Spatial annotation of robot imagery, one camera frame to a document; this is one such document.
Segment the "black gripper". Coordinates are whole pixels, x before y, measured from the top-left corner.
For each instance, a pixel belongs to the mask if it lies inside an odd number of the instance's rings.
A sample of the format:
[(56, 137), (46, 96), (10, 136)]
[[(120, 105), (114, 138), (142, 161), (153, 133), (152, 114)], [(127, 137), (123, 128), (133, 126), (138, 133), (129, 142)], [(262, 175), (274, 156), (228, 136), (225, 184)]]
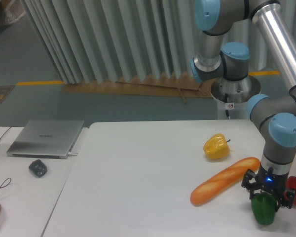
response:
[(254, 197), (255, 191), (259, 188), (275, 196), (276, 212), (281, 207), (291, 209), (296, 198), (296, 189), (286, 188), (287, 177), (288, 173), (275, 174), (273, 170), (266, 170), (260, 165), (257, 174), (251, 169), (246, 171), (241, 187), (249, 192), (249, 199)]

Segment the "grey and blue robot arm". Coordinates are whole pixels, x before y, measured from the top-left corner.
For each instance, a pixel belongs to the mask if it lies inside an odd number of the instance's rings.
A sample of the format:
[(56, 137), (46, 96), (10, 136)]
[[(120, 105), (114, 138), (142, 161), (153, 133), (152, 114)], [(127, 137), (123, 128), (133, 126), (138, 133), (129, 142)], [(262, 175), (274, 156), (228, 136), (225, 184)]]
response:
[(194, 3), (197, 27), (205, 36), (205, 47), (191, 60), (196, 81), (217, 78), (224, 99), (237, 87), (249, 93), (249, 51), (241, 43), (222, 43), (233, 23), (245, 19), (258, 27), (269, 47), (289, 95), (272, 100), (264, 94), (251, 97), (246, 104), (249, 119), (265, 140), (259, 170), (248, 170), (242, 186), (250, 197), (256, 190), (271, 194), (278, 207), (291, 208), (296, 189), (286, 185), (296, 154), (296, 41), (281, 15), (277, 0), (197, 0)]

